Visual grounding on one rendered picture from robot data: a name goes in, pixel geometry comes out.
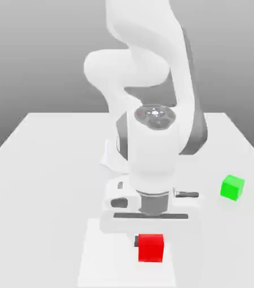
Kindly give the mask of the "small red cube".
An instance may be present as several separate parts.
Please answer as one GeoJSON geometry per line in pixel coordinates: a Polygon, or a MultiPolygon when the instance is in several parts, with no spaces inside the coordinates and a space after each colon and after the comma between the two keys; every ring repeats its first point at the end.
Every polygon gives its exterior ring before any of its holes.
{"type": "Polygon", "coordinates": [[[163,262],[164,237],[162,234],[139,234],[138,261],[148,263],[163,262]]]}

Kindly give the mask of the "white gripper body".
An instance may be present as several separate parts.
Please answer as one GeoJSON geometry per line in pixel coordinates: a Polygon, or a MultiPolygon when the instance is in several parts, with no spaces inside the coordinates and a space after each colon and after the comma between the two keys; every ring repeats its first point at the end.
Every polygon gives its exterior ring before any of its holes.
{"type": "Polygon", "coordinates": [[[106,211],[100,218],[100,229],[105,233],[187,233],[199,230],[200,227],[200,217],[190,213],[151,216],[139,212],[106,211]]]}

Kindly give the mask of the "small green cube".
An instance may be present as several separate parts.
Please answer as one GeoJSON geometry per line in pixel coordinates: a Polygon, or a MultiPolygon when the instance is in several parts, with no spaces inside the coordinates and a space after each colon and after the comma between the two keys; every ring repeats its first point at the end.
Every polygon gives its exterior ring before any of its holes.
{"type": "Polygon", "coordinates": [[[244,179],[229,174],[222,182],[220,195],[237,201],[243,192],[244,183],[244,179]]]}

